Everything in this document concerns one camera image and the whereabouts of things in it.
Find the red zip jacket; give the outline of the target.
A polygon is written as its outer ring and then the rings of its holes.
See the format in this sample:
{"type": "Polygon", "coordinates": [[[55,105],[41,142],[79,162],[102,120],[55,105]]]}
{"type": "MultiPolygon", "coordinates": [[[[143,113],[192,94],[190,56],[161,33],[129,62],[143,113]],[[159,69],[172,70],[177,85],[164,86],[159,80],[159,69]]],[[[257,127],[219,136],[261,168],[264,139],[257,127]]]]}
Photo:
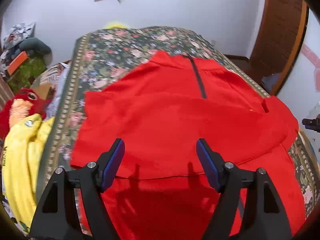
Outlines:
{"type": "Polygon", "coordinates": [[[305,206],[289,149],[298,121],[278,98],[262,98],[214,60],[157,52],[100,92],[87,92],[86,118],[71,156],[80,168],[115,139],[124,158],[102,199],[121,239],[200,239],[217,205],[196,154],[203,138],[239,168],[264,168],[292,233],[305,206]]]}

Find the crumpled grey clothes pile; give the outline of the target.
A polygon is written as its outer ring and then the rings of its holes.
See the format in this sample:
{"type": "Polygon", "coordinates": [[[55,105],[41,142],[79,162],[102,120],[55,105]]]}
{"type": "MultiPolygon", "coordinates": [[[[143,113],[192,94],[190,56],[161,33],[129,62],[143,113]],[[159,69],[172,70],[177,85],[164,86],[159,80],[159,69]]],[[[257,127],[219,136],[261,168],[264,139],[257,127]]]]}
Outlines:
{"type": "Polygon", "coordinates": [[[18,45],[22,41],[34,35],[35,22],[30,24],[20,23],[15,24],[9,30],[9,34],[4,38],[3,48],[11,49],[12,47],[18,45]]]}

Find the white sliding wardrobe door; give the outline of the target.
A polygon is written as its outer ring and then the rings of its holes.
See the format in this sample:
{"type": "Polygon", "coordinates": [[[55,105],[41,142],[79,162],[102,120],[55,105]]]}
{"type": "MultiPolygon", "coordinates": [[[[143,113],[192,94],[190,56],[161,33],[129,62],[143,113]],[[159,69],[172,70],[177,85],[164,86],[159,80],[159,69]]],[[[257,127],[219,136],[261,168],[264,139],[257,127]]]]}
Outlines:
{"type": "Polygon", "coordinates": [[[298,57],[277,97],[295,116],[319,159],[319,133],[302,124],[319,115],[319,19],[312,10],[298,57]]]}

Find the yellow garment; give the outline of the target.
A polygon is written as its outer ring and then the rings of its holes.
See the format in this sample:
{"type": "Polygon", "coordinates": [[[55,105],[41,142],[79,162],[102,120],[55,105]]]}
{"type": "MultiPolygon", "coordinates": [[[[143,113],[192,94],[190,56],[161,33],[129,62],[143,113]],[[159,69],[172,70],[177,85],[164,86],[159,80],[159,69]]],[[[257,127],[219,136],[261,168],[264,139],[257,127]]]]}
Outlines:
{"type": "Polygon", "coordinates": [[[4,195],[25,233],[29,233],[36,211],[39,165],[53,122],[54,118],[43,121],[39,114],[28,116],[10,129],[4,141],[4,195]]]}

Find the wooden wardrobe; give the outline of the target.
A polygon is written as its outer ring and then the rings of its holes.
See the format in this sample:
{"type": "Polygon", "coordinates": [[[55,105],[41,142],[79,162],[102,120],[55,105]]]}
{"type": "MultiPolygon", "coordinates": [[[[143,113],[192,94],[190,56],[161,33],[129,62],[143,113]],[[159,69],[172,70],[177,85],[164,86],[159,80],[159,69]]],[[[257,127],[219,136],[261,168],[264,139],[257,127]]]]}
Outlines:
{"type": "Polygon", "coordinates": [[[305,0],[265,0],[263,16],[255,46],[250,57],[252,79],[266,88],[264,77],[272,77],[268,89],[277,95],[292,70],[301,48],[307,18],[305,0]]]}

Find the red plush toy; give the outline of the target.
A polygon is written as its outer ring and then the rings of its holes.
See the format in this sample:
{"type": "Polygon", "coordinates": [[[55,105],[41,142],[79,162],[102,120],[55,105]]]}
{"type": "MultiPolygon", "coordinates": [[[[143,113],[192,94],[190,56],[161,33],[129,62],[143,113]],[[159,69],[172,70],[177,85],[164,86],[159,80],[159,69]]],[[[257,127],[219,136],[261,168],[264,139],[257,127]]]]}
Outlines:
{"type": "Polygon", "coordinates": [[[1,140],[4,140],[10,129],[25,117],[39,114],[46,117],[46,108],[51,99],[42,99],[30,88],[22,88],[1,110],[1,140]]]}

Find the striped curtain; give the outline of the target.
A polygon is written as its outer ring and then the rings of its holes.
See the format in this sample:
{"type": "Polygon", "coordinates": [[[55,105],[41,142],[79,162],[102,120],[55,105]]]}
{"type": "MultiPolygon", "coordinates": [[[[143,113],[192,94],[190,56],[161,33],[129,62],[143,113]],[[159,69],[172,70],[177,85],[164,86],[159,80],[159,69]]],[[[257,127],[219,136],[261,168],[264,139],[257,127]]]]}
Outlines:
{"type": "Polygon", "coordinates": [[[3,80],[3,77],[0,76],[0,110],[4,108],[6,102],[14,97],[9,85],[3,80]]]}

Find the orange box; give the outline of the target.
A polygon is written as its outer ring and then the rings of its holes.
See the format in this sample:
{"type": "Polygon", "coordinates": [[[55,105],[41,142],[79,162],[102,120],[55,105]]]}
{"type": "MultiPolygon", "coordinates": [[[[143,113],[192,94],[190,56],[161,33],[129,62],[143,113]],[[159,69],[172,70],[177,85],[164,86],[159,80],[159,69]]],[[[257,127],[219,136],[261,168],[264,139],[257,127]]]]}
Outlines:
{"type": "Polygon", "coordinates": [[[28,55],[25,51],[21,52],[12,62],[9,64],[7,71],[9,75],[12,75],[17,68],[28,59],[28,55]]]}

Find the floral bed cover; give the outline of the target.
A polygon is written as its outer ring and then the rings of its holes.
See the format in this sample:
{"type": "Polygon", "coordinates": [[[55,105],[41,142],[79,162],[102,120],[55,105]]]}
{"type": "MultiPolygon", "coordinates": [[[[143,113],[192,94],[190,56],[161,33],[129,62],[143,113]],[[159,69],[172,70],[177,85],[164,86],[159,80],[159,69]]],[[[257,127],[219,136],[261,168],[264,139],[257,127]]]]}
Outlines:
{"type": "Polygon", "coordinates": [[[88,90],[100,91],[134,67],[148,61],[156,50],[170,55],[187,53],[214,59],[239,74],[261,97],[268,92],[223,53],[191,30],[174,27],[100,29],[77,39],[69,72],[49,104],[47,117],[54,119],[40,162],[36,197],[40,198],[54,168],[70,168],[69,158],[84,119],[88,90]]]}

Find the dark grey cushion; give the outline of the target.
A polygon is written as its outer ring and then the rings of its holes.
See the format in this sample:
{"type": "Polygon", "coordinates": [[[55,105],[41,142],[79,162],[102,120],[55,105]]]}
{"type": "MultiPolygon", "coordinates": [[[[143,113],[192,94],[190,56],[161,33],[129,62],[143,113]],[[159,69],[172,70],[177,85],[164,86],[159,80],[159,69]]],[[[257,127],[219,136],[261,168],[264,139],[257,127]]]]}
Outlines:
{"type": "Polygon", "coordinates": [[[52,52],[48,45],[35,37],[25,39],[18,46],[21,51],[34,51],[41,55],[48,55],[52,52]]]}

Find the yellow curved object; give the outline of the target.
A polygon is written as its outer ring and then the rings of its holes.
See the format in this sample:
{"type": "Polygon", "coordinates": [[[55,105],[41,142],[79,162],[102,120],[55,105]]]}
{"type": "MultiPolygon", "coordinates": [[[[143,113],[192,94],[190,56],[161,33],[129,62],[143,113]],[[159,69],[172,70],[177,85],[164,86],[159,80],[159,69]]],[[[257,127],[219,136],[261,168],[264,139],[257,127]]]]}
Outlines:
{"type": "Polygon", "coordinates": [[[104,25],[103,29],[127,29],[128,26],[119,22],[110,22],[104,25]]]}

